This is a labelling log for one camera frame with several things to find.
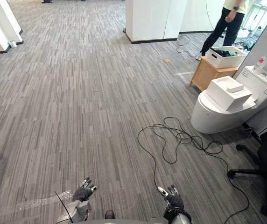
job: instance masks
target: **sneaker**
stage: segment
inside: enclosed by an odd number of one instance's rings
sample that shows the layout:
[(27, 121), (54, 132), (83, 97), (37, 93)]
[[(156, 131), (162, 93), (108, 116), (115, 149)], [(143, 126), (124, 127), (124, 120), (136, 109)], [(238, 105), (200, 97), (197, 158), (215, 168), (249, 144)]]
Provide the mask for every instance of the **sneaker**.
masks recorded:
[(197, 61), (200, 61), (201, 57), (202, 57), (202, 53), (199, 52), (199, 54), (196, 55), (195, 59), (196, 59)]
[(105, 219), (115, 219), (115, 214), (112, 210), (105, 212)]

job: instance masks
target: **bottle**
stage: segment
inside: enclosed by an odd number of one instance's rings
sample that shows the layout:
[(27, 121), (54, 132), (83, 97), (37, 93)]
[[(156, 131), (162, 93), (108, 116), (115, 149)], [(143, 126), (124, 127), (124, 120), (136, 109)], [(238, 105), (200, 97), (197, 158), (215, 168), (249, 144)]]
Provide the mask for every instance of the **bottle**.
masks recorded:
[(254, 66), (253, 70), (257, 72), (261, 72), (264, 66), (267, 64), (267, 55), (259, 58), (258, 62)]

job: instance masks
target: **robotic arm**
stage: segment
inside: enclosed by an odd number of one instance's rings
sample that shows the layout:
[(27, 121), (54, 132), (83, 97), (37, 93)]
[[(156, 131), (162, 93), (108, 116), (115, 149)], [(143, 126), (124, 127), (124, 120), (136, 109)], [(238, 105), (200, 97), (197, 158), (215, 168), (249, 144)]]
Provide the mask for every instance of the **robotic arm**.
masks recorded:
[(175, 185), (168, 187), (168, 193), (162, 187), (158, 187), (159, 192), (167, 201), (167, 207), (164, 212), (164, 218), (169, 221), (169, 224), (191, 224), (189, 213), (184, 210), (182, 198), (180, 197)]
[(71, 224), (87, 220), (89, 211), (91, 210), (89, 197), (97, 190), (97, 186), (93, 184), (90, 177), (84, 179), (80, 187), (73, 195), (72, 202), (65, 207), (65, 211), (58, 218), (56, 224)]

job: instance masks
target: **white shirt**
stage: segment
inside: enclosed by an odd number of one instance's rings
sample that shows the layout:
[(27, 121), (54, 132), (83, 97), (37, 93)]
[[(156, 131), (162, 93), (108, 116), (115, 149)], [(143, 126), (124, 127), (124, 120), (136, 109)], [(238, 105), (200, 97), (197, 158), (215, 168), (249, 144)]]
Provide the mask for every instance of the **white shirt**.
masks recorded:
[[(236, 0), (225, 0), (224, 8), (228, 10), (233, 10), (234, 5), (236, 4)], [(246, 0), (241, 0), (239, 5), (238, 13), (246, 14)]]

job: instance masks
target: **hand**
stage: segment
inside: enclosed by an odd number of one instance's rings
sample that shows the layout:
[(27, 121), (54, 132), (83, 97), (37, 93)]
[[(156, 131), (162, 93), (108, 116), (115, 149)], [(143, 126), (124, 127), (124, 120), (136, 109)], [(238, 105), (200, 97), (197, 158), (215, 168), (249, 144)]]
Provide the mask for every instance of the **hand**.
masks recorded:
[(225, 18), (226, 22), (232, 22), (235, 19), (236, 13), (237, 12), (235, 9), (229, 12), (229, 14)]
[(170, 209), (179, 209), (179, 210), (184, 211), (184, 204), (183, 204), (182, 198), (180, 197), (175, 185), (171, 185), (171, 187), (168, 187), (168, 190), (170, 191), (170, 193), (166, 192), (161, 187), (158, 187), (158, 190), (166, 198)]
[(76, 192), (74, 193), (72, 197), (72, 201), (87, 201), (89, 197), (93, 194), (94, 191), (97, 190), (97, 187), (93, 184), (88, 186), (92, 180), (90, 180), (90, 177), (87, 177), (81, 184), (81, 187), (79, 187)]

